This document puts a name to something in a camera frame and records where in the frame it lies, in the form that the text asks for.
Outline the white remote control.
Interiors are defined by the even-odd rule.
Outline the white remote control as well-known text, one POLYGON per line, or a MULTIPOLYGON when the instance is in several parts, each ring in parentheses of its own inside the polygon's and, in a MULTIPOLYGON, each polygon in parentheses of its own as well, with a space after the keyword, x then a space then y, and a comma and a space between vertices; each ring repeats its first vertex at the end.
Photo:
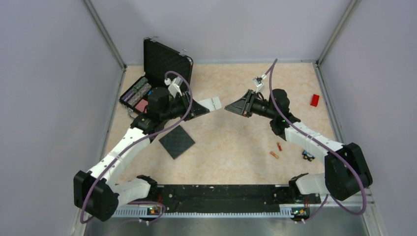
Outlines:
POLYGON ((200 100, 198 101, 198 104, 207 108, 210 112, 213 112, 222 108, 222 104, 218 96, 200 100))

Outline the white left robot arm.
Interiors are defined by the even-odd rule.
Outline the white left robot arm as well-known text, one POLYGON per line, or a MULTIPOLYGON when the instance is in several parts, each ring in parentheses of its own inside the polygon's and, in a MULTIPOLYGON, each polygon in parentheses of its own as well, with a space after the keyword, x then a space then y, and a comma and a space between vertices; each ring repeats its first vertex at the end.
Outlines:
POLYGON ((167 121, 190 120, 222 107, 217 96, 196 101, 188 91, 163 87, 151 89, 144 100, 147 104, 143 113, 136 116, 119 143, 95 166, 74 176, 74 204, 81 210, 82 224, 90 218, 107 221, 118 207, 135 200, 154 205, 157 182, 148 176, 137 176, 118 184, 123 171, 157 135, 173 128, 165 127, 167 121))

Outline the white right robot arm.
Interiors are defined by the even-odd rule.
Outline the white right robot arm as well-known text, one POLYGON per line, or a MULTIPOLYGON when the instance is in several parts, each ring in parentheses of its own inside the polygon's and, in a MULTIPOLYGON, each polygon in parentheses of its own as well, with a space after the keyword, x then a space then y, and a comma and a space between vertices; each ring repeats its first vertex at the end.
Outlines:
POLYGON ((289 181, 288 195, 293 202, 301 203, 308 194, 330 194, 344 201, 373 183, 359 145, 342 144, 309 129, 290 113, 289 105, 290 100, 283 89, 273 89, 269 99, 263 99, 249 89, 225 110, 246 118, 253 114, 269 118, 275 135, 300 146, 324 164, 325 170, 321 174, 301 174, 289 181))

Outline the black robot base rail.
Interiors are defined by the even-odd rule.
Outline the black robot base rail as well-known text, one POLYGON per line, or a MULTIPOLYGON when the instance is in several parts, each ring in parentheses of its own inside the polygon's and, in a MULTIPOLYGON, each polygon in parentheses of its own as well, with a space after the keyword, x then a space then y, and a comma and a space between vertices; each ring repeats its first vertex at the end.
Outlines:
POLYGON ((153 186, 143 199, 162 203, 167 213, 279 213, 284 205, 322 202, 319 194, 300 195, 275 184, 165 184, 153 186))

